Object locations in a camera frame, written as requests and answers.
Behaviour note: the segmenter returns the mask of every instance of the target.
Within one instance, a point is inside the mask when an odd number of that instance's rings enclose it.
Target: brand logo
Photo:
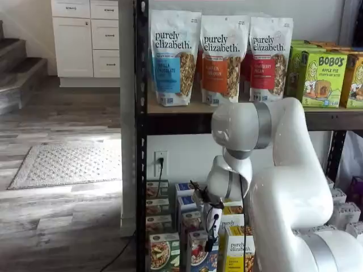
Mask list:
[[[213,52],[240,52],[235,43],[227,45],[227,40],[230,39],[225,35],[204,37],[204,50]]]
[[[320,57],[319,58],[319,66],[321,65],[338,65],[338,67],[341,67],[344,64],[344,58],[340,57]]]
[[[267,37],[252,38],[252,43],[255,51],[285,51],[284,44],[274,41],[275,38],[270,35]]]
[[[155,33],[156,48],[170,49],[192,49],[190,41],[178,41],[180,33],[173,32],[157,32]]]

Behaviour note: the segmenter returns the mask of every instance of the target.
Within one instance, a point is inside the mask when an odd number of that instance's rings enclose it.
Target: purely elizabeth granola bag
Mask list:
[[[158,103],[188,105],[200,37],[200,12],[151,10],[151,52]]]
[[[282,99],[292,34],[292,18],[251,18],[250,101]]]
[[[250,17],[202,16],[202,99],[218,106],[238,102],[240,63],[246,55]]]

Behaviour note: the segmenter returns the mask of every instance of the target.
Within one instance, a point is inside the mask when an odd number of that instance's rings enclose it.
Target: cereal box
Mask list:
[[[297,84],[300,73],[300,62],[303,51],[307,52],[325,52],[326,49],[317,47],[313,44],[293,45],[290,50],[288,73],[286,76],[286,95],[296,97]]]
[[[351,234],[358,242],[363,245],[363,222],[349,223],[345,231]]]
[[[333,215],[328,224],[344,231],[348,223],[358,222],[361,210],[353,202],[334,205]]]
[[[191,231],[198,231],[202,229],[202,219],[200,218],[199,211],[185,212],[182,214],[182,224],[180,231],[180,249],[181,249],[181,263],[186,265],[186,251],[188,244],[188,234]]]
[[[188,236],[187,249],[187,272],[216,272],[217,271],[217,255],[218,242],[216,242],[211,252],[205,252],[205,244],[207,241],[205,231],[190,232]]]
[[[146,216],[169,214],[169,199],[157,198],[146,200]]]
[[[179,211],[178,211],[178,223],[177,223],[177,229],[180,233],[181,226],[182,226],[182,213],[186,213],[189,211],[195,211],[197,209],[197,205],[195,204],[193,198],[191,196],[187,197],[178,197],[178,205],[179,205]]]
[[[218,267],[222,267],[224,246],[225,246],[225,229],[230,226],[243,226],[244,215],[242,206],[227,206],[223,209],[220,228],[218,235],[220,237],[220,249],[218,252]]]
[[[150,235],[150,270],[178,272],[180,261],[179,235],[163,233]]]
[[[331,189],[331,196],[333,197],[333,203],[334,204],[338,204],[338,203],[345,203],[345,201],[347,200],[347,195],[340,189]]]
[[[161,233],[170,231],[172,220],[170,215],[157,215],[146,217],[146,233]]]
[[[302,52],[297,98],[304,107],[339,106],[347,55]]]
[[[363,55],[348,56],[340,104],[346,108],[363,108]]]
[[[226,245],[223,258],[224,272],[244,271],[243,249],[244,236],[246,237],[246,272],[252,272],[255,258],[255,243],[252,228],[246,226],[232,226],[226,228]]]
[[[147,181],[146,182],[146,199],[167,197],[169,182],[167,180]]]

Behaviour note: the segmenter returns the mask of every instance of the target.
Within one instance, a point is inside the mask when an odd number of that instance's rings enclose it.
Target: gray wood floor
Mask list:
[[[120,139],[118,88],[59,88],[48,78],[0,116],[0,271],[99,271],[122,249],[121,181],[7,191],[29,148]],[[131,243],[107,271],[134,271]]]

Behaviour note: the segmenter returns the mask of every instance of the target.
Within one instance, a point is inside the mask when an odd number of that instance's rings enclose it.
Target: stair step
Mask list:
[[[19,39],[0,40],[0,74],[13,69],[26,56],[25,41]]]
[[[47,74],[47,61],[43,58],[26,58],[8,74],[15,75],[16,80],[0,87],[0,115],[26,105]]]

